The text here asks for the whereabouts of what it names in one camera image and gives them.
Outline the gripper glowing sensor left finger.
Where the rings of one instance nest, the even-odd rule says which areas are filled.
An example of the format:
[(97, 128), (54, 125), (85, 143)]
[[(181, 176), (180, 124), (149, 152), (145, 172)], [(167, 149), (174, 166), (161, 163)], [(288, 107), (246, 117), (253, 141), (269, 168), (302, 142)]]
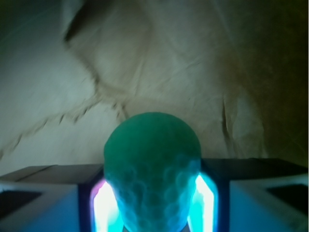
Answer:
[(3, 232), (118, 232), (101, 164), (29, 166), (0, 178)]

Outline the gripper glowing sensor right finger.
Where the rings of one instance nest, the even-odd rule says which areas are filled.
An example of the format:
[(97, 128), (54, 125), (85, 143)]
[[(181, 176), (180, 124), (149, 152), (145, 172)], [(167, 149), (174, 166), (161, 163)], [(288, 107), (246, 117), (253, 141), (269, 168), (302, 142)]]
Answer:
[(308, 168), (281, 159), (202, 159), (189, 232), (306, 232)]

